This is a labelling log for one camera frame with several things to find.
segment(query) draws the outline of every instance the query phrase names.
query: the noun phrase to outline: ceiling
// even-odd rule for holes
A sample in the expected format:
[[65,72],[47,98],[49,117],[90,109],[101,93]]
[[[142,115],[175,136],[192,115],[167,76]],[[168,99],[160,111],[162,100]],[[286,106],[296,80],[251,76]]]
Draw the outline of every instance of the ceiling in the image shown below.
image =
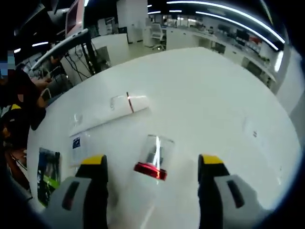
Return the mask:
[[[13,3],[12,9],[14,10],[13,12],[15,15],[15,20],[9,22],[10,25],[8,32],[8,48],[10,48],[11,50],[23,48],[22,51],[15,55],[17,59],[22,59],[30,54],[32,55],[32,53],[34,52],[40,52],[40,48],[43,47],[37,46],[35,49],[32,49],[31,45],[34,43],[44,41],[51,42],[58,39],[56,37],[56,33],[62,30],[63,27],[60,28],[59,26],[54,25],[51,22],[50,17],[48,16],[47,12],[51,10],[51,1],[54,0],[11,0],[11,3]],[[167,1],[169,0],[148,0],[148,4],[152,5],[152,7],[150,7],[148,10],[160,10],[161,13],[164,14],[168,14],[168,10],[182,10],[183,14],[196,16],[198,16],[198,14],[195,13],[196,11],[211,13],[211,7],[207,7],[204,5],[166,4]],[[60,8],[68,8],[73,2],[74,0],[61,0]],[[90,0],[85,12],[86,23],[92,24],[100,18],[116,18],[116,2],[117,0]],[[261,5],[260,0],[224,0],[222,2],[209,0],[209,2],[231,6],[232,8],[239,9],[243,12],[251,14],[255,18],[258,18],[259,20],[263,21],[265,24],[268,24],[273,27],[273,29],[276,30],[279,34],[281,34],[282,37],[284,37],[284,27],[282,23],[282,21],[284,21],[286,26],[288,25],[287,30],[289,32],[289,35],[292,34],[292,37],[294,38],[294,45],[299,48],[302,48],[302,46],[298,45],[299,42],[302,43],[302,41],[300,41],[300,37],[294,35],[296,30],[293,28],[293,26],[290,26],[294,25],[295,21],[293,20],[294,16],[289,15],[289,17],[287,17],[286,11],[287,9],[289,9],[289,6],[287,5],[284,5],[281,8],[281,5],[278,1],[265,0],[265,2],[268,3],[268,6],[271,11],[273,10],[271,12],[273,24],[271,24],[263,6]],[[28,22],[20,30],[20,27],[24,24],[27,18],[35,11],[35,9],[37,8],[37,6],[39,6],[40,3],[42,3],[43,5],[41,5],[39,13],[37,13],[34,19]],[[253,28],[257,32],[274,42],[275,45],[280,45],[280,42],[279,44],[276,44],[277,39],[275,39],[274,36],[270,36],[268,32],[262,30],[262,28],[257,26],[256,23],[253,23],[252,21],[247,20],[245,17],[240,16],[231,11],[226,11],[224,13],[225,17],[230,18],[234,21],[238,21],[244,25],[249,26],[250,28]]]

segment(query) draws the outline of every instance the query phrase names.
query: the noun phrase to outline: ceiling light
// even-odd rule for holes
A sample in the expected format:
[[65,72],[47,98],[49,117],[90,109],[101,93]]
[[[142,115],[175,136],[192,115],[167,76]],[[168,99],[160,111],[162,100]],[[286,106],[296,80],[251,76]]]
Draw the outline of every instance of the ceiling light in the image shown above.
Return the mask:
[[149,12],[148,14],[161,13],[161,11]]
[[88,2],[89,2],[90,0],[85,0],[85,3],[84,3],[84,7],[86,7],[87,5],[88,5]]
[[37,44],[33,44],[32,47],[38,46],[38,45],[42,45],[42,44],[48,44],[49,42],[41,42],[41,43],[37,43]]
[[276,58],[276,62],[275,62],[275,67],[274,67],[274,70],[276,72],[278,72],[278,70],[280,69],[280,66],[281,66],[281,63],[282,63],[282,59],[283,59],[283,54],[284,52],[283,51],[280,51],[277,55],[277,58]]
[[261,22],[260,20],[252,17],[249,14],[246,14],[244,12],[241,12],[239,10],[236,10],[234,8],[228,7],[228,6],[224,6],[224,5],[220,5],[220,4],[215,4],[215,3],[210,3],[210,2],[205,2],[205,1],[168,1],[167,4],[176,4],[176,3],[191,3],[191,4],[202,4],[202,5],[208,5],[208,6],[215,6],[215,7],[219,7],[222,9],[226,9],[226,10],[230,10],[233,11],[235,13],[238,13],[240,15],[243,15],[245,17],[247,17],[248,19],[256,22],[257,24],[261,25],[262,27],[264,27],[266,30],[268,30],[269,32],[271,32],[277,39],[279,39],[283,44],[285,43],[285,40],[278,35],[274,30],[272,30],[269,26],[267,26],[266,24],[264,24],[263,22]]
[[20,50],[21,49],[16,49],[16,50],[14,50],[14,53],[18,53],[18,52],[20,52]]
[[253,29],[239,23],[239,22],[236,22],[234,20],[231,20],[231,19],[228,19],[228,18],[224,18],[222,16],[218,16],[218,15],[215,15],[215,14],[211,14],[211,13],[204,13],[204,12],[198,12],[196,11],[196,13],[199,13],[199,14],[203,14],[203,15],[208,15],[208,16],[212,16],[212,17],[216,17],[216,18],[220,18],[222,20],[226,20],[226,21],[229,21],[231,23],[234,23],[236,25],[239,25],[240,27],[243,27],[247,30],[249,30],[250,32],[254,33],[255,35],[257,35],[258,37],[262,38],[266,43],[268,43],[272,48],[274,48],[276,51],[278,50],[278,48],[271,42],[269,41],[267,38],[265,38],[263,35],[259,34],[258,32],[254,31]]

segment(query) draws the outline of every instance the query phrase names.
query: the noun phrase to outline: chair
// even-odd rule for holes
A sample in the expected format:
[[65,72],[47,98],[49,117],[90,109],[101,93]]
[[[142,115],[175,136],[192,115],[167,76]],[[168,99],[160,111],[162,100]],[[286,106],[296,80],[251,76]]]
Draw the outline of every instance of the chair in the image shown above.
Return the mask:
[[165,33],[163,32],[162,28],[161,28],[161,24],[159,23],[154,23],[152,24],[152,35],[151,35],[151,38],[153,39],[158,39],[160,41],[159,44],[153,46],[152,49],[155,49],[155,48],[161,48],[163,51],[165,50],[165,45],[164,44],[161,44],[161,42],[164,42],[165,41]]

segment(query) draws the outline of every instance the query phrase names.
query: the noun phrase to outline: round table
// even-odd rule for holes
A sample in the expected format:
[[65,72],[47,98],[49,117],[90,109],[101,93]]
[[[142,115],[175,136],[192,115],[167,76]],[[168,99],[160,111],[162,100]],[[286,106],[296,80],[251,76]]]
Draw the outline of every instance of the round table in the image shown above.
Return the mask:
[[[109,104],[118,95],[146,95],[149,109],[89,130],[90,153],[105,154],[109,205],[124,188],[148,134],[175,142],[168,177],[147,228],[196,228],[199,154],[219,156],[267,209],[277,206],[301,159],[294,126],[271,91],[246,69],[205,48],[147,55],[96,74],[47,108],[29,132],[28,175],[37,197],[39,147],[61,153],[61,178],[69,168],[71,119],[83,109]],[[245,133],[257,128],[259,142]]]

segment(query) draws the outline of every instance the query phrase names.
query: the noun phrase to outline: floor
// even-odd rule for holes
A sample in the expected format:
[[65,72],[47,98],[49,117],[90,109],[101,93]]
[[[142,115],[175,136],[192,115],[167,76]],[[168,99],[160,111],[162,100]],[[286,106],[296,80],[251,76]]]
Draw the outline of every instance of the floor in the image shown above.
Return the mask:
[[143,45],[143,42],[136,42],[129,44],[130,60],[158,52],[162,52],[162,51],[158,49],[153,50],[152,48],[145,47]]

